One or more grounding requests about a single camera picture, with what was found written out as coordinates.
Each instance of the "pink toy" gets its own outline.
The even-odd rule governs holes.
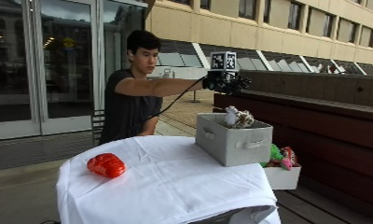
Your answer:
[[[290,160],[291,165],[297,164],[297,156],[294,151],[290,149],[290,147],[282,147],[281,148],[281,154],[282,156]]]
[[[283,158],[283,159],[281,160],[281,167],[282,167],[285,170],[289,170],[289,171],[290,171],[290,167],[291,167],[291,166],[293,166],[293,164],[291,164],[290,159]]]

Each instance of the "man's hand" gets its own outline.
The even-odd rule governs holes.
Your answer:
[[[230,74],[221,71],[209,71],[202,79],[202,89],[223,92],[231,95],[235,91],[242,91],[249,87],[251,81],[241,77],[237,73]]]

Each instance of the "fabric box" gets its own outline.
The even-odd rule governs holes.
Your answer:
[[[235,166],[270,160],[273,127],[255,120],[249,129],[229,129],[225,113],[198,113],[196,144],[223,165]]]
[[[282,167],[263,168],[271,189],[297,189],[301,165],[291,167],[290,171]]]

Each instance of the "red toy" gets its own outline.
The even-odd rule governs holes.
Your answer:
[[[104,153],[90,158],[86,162],[86,168],[94,174],[108,178],[120,176],[125,171],[124,162],[112,153]]]
[[[281,154],[285,157],[285,159],[290,160],[291,165],[297,164],[297,156],[294,154],[294,151],[290,149],[290,147],[282,147],[281,148]]]

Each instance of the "chair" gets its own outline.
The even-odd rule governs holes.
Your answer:
[[[97,146],[100,143],[104,122],[104,110],[93,110],[90,114],[90,136],[92,145]]]

